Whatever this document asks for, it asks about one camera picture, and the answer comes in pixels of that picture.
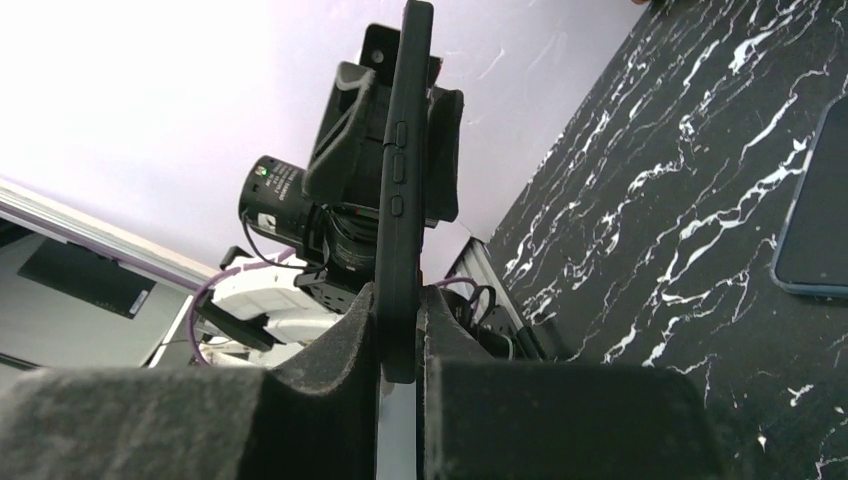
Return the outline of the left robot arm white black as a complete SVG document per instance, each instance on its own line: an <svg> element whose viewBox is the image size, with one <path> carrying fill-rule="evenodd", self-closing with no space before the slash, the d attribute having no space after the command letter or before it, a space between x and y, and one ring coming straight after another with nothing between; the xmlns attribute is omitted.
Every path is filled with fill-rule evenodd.
<svg viewBox="0 0 848 480"><path fill-rule="evenodd" d="M372 285L389 332L411 326L424 231L458 214L464 96L437 85L431 38L419 1L400 29L368 26L359 61L337 67L308 165L263 156L243 184L246 239L284 251L232 248L194 295L189 325L204 319L267 352L315 340Z"/></svg>

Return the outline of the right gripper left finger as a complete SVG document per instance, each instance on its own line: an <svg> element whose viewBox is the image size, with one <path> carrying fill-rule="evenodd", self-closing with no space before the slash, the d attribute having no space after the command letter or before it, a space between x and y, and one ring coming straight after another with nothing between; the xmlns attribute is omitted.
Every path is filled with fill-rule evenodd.
<svg viewBox="0 0 848 480"><path fill-rule="evenodd" d="M42 369L1 397L5 479L371 479L379 366L364 287L261 367Z"/></svg>

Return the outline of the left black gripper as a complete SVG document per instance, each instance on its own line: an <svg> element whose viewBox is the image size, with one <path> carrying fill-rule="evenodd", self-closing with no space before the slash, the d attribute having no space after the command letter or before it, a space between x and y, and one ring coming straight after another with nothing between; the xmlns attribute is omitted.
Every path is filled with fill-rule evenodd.
<svg viewBox="0 0 848 480"><path fill-rule="evenodd" d="M303 195L318 204L377 210L383 147L401 33L370 24L360 59L339 63L311 158ZM464 94L435 81L442 60L430 57L424 211L428 225L459 213L458 173Z"/></svg>

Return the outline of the black phone case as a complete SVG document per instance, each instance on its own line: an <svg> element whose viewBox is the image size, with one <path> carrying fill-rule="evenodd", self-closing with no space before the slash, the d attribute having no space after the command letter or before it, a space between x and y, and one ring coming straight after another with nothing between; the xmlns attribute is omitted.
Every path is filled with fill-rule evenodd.
<svg viewBox="0 0 848 480"><path fill-rule="evenodd" d="M373 314L384 377L416 379L427 76L434 9L405 6L384 135Z"/></svg>

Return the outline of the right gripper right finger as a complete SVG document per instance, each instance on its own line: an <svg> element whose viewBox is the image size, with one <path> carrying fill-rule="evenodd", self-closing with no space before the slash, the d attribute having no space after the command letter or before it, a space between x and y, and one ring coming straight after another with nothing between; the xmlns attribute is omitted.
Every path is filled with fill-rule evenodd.
<svg viewBox="0 0 848 480"><path fill-rule="evenodd" d="M695 386L664 369L497 359L429 286L419 311L422 479L719 479Z"/></svg>

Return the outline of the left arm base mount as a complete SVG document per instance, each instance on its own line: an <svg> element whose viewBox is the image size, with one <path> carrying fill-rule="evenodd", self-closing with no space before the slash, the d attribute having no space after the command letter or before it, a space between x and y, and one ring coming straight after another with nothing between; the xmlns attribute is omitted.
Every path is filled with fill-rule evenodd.
<svg viewBox="0 0 848 480"><path fill-rule="evenodd" d="M459 325L489 354L510 360L566 361L573 356L555 326L533 326L517 311L508 294L471 278L435 284Z"/></svg>

